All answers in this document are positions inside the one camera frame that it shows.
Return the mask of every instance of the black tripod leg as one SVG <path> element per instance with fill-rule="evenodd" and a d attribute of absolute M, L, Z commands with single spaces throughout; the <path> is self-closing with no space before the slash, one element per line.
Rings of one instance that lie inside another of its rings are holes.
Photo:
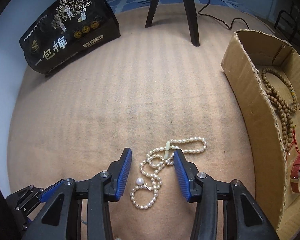
<path fill-rule="evenodd" d="M 145 28 L 148 28 L 151 26 L 155 10 L 157 9 L 157 6 L 158 6 L 158 2 L 159 2 L 159 0 L 151 0 Z"/>
<path fill-rule="evenodd" d="M 197 12 L 195 10 L 194 0 L 183 0 L 185 5 L 186 15 L 189 25 L 190 38 L 194 46 L 200 46 L 198 22 L 197 22 Z"/>

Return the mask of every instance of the label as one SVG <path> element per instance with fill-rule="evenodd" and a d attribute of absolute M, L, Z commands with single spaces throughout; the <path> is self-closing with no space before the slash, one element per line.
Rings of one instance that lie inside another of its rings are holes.
<path fill-rule="evenodd" d="M 97 42 L 97 41 L 100 41 L 102 38 L 103 38 L 103 35 L 100 35 L 100 36 L 94 38 L 93 40 L 88 41 L 88 42 L 87 42 L 86 44 L 84 44 L 83 46 L 86 48 L 86 47 L 92 45 L 93 43 L 95 43 L 95 42 Z"/>

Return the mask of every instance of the white bead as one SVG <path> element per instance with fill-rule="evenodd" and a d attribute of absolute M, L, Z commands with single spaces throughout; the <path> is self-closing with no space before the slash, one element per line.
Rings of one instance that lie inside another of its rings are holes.
<path fill-rule="evenodd" d="M 144 180 L 143 178 L 140 178 L 140 177 L 137 178 L 137 180 L 136 180 L 136 184 L 139 185 L 139 186 L 140 186 L 140 185 L 143 185 L 144 182 L 145 182 L 145 180 Z"/>

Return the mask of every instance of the metal screw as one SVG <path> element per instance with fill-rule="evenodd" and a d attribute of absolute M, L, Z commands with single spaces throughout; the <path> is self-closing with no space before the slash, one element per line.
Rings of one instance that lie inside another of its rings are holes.
<path fill-rule="evenodd" d="M 197 173 L 197 176 L 198 176 L 200 179 L 204 179 L 204 178 L 207 177 L 207 174 L 204 173 L 204 172 L 198 172 L 198 173 Z"/>
<path fill-rule="evenodd" d="M 66 185 L 71 185 L 73 183 L 73 179 L 66 179 L 65 184 Z"/>
<path fill-rule="evenodd" d="M 103 177 L 103 178 L 108 177 L 109 174 L 110 174 L 110 173 L 109 173 L 108 171 L 102 171 L 102 172 L 100 172 L 100 176 Z"/>
<path fill-rule="evenodd" d="M 240 180 L 238 180 L 238 179 L 234 179 L 233 181 L 232 181 L 232 183 L 233 183 L 233 185 L 235 185 L 235 186 L 241 186 L 241 181 Z"/>

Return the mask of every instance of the gold coin logo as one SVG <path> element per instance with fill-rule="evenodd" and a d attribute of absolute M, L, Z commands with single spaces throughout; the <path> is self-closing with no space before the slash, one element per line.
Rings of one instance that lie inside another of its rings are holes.
<path fill-rule="evenodd" d="M 82 28 L 82 32 L 83 33 L 88 33 L 90 31 L 90 27 L 89 26 L 84 26 L 83 28 Z"/>
<path fill-rule="evenodd" d="M 74 32 L 74 37 L 77 38 L 77 39 L 80 38 L 81 35 L 82 35 L 81 31 L 75 31 Z"/>
<path fill-rule="evenodd" d="M 96 29 L 96 28 L 99 27 L 99 23 L 98 23 L 97 21 L 93 21 L 93 22 L 90 24 L 90 27 L 91 27 L 92 29 Z"/>

